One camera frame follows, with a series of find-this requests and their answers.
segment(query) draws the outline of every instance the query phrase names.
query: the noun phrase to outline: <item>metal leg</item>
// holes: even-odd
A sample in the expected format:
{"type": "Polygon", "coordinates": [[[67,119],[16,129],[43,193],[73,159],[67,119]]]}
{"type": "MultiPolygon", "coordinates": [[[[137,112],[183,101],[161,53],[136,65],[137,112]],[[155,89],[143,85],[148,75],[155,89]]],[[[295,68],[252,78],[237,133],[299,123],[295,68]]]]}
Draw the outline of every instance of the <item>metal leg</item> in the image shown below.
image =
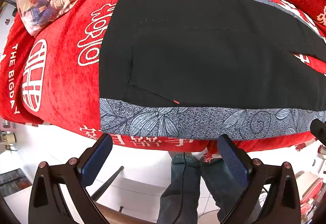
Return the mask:
{"type": "Polygon", "coordinates": [[[91,196],[93,201],[97,201],[106,191],[106,189],[111,185],[111,183],[117,178],[119,173],[124,169],[123,166],[121,166],[100,188],[98,188],[95,193],[91,196]]]}

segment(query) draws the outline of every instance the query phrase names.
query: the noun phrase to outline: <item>white floor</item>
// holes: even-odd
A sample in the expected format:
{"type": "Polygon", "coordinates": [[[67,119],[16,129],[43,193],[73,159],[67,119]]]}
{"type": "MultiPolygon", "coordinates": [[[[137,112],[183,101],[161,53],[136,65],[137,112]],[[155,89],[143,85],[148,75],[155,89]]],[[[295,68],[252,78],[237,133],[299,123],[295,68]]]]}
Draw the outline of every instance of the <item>white floor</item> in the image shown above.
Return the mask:
{"type": "MultiPolygon", "coordinates": [[[[56,126],[40,125],[38,128],[17,125],[17,152],[12,152],[14,162],[20,165],[26,176],[32,182],[41,161],[50,165],[66,163],[71,157],[79,157],[82,152],[94,144],[93,139],[85,138],[56,126]]],[[[297,152],[295,147],[272,151],[249,153],[251,158],[260,158],[263,163],[281,165],[284,161],[292,164],[294,172],[312,170],[312,164],[317,154],[320,142],[297,152]]],[[[144,220],[155,222],[159,213],[159,199],[171,178],[171,158],[166,151],[151,151],[113,146],[108,159],[104,163],[96,181],[87,187],[89,194],[93,194],[121,165],[124,170],[104,195],[99,203],[112,209],[119,210],[123,206],[123,213],[144,220]]],[[[29,197],[30,189],[20,191],[29,197]]],[[[27,224],[28,199],[20,201],[19,207],[15,202],[15,194],[6,197],[8,205],[22,222],[27,224]]],[[[68,202],[74,219],[82,223],[72,202],[68,202]]],[[[198,216],[216,210],[205,183],[201,182],[198,216]]]]}

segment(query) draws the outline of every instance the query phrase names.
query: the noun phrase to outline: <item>metal bolt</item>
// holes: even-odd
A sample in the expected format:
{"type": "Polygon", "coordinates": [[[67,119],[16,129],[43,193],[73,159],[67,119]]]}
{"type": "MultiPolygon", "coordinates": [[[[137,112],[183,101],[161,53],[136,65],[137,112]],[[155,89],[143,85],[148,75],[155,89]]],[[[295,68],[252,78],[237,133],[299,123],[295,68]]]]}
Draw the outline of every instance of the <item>metal bolt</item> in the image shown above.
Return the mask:
{"type": "Polygon", "coordinates": [[[257,166],[259,166],[261,164],[261,160],[260,159],[256,159],[256,158],[253,159],[252,162],[253,162],[253,164],[255,164],[257,166]]]}
{"type": "Polygon", "coordinates": [[[284,167],[290,169],[291,168],[291,164],[289,162],[285,162],[284,163],[284,167]]]}
{"type": "Polygon", "coordinates": [[[70,165],[74,165],[74,164],[76,164],[77,159],[76,158],[71,158],[68,162],[69,162],[70,165]]]}
{"type": "Polygon", "coordinates": [[[39,167],[40,167],[40,168],[43,168],[43,167],[45,167],[45,165],[46,165],[46,162],[45,162],[45,161],[42,161],[42,162],[39,164],[39,167]]]}

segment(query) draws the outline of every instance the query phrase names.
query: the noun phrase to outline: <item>pant leg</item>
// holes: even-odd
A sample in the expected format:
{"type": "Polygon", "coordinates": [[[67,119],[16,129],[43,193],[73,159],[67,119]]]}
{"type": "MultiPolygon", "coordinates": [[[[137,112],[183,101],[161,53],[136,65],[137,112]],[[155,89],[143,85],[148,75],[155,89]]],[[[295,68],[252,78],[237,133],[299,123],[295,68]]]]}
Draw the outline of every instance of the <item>pant leg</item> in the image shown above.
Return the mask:
{"type": "Polygon", "coordinates": [[[171,184],[160,199],[158,224],[197,224],[200,167],[192,157],[178,153],[171,162],[171,184]]]}
{"type": "MultiPolygon", "coordinates": [[[[244,188],[240,187],[231,175],[222,158],[213,159],[209,163],[200,161],[202,177],[216,205],[220,208],[217,218],[222,221],[240,198],[244,188]]],[[[261,207],[257,202],[246,223],[252,223],[259,215],[261,207]]]]}

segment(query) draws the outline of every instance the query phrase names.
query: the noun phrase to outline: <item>black cord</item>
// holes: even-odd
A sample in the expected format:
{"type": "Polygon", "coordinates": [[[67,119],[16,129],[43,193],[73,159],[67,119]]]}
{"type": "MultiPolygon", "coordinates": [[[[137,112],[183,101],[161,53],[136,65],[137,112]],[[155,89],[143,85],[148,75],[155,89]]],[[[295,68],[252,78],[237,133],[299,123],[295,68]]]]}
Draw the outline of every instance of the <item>black cord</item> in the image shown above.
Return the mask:
{"type": "Polygon", "coordinates": [[[181,212],[182,212],[182,205],[183,205],[183,186],[184,186],[185,169],[187,167],[187,161],[185,159],[185,153],[184,153],[184,161],[185,161],[185,167],[184,167],[184,170],[183,170],[183,173],[182,173],[182,183],[181,183],[181,205],[180,205],[179,213],[178,213],[177,217],[175,218],[175,220],[172,222],[172,224],[176,224],[176,222],[180,218],[181,212]]]}

